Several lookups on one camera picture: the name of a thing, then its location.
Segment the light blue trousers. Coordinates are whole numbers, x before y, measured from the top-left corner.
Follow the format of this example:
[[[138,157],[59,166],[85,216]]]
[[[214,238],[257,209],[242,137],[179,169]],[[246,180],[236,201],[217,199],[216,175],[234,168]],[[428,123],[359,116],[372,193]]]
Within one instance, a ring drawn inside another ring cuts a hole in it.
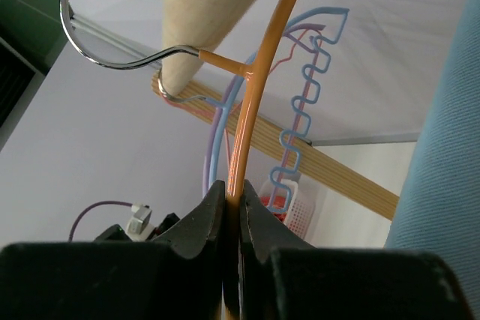
[[[479,261],[479,0],[467,0],[387,247]]]

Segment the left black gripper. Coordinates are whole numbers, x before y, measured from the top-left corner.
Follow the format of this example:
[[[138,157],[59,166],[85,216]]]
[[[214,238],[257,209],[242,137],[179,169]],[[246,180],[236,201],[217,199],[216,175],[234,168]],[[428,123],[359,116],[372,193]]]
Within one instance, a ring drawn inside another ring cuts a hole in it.
[[[98,241],[150,241],[172,228],[180,218],[175,213],[168,214],[158,226],[148,224],[143,232],[138,235],[125,231],[119,224],[114,224],[98,235]]]

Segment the orange hanger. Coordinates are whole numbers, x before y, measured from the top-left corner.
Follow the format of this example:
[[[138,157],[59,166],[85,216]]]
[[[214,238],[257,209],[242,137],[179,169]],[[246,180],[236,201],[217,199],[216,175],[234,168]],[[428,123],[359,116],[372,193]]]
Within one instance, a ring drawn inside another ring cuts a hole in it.
[[[240,319],[239,304],[239,208],[244,190],[246,165],[250,143],[263,96],[269,69],[278,49],[287,20],[297,0],[279,0],[252,63],[245,64],[225,58],[195,46],[175,45],[140,60],[129,63],[112,63],[86,50],[74,34],[69,11],[69,0],[60,0],[61,23],[68,40],[75,50],[89,61],[115,70],[133,70],[145,67],[177,53],[193,55],[201,61],[241,76],[247,80],[247,89],[241,105],[235,131],[234,149],[229,166],[226,189],[226,275],[223,276],[223,302],[227,319]]]

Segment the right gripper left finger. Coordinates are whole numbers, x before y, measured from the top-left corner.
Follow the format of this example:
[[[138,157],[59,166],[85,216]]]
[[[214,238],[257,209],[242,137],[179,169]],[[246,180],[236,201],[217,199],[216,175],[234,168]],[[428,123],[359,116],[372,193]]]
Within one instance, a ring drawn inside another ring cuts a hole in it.
[[[225,184],[145,242],[16,243],[1,250],[3,319],[219,319]]]

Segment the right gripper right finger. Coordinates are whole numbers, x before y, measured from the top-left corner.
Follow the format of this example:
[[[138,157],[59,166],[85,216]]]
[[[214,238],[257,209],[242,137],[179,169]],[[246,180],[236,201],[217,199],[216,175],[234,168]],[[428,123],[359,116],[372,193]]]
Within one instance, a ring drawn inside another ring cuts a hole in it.
[[[316,248],[251,184],[240,205],[243,319],[471,319],[452,270],[430,253]]]

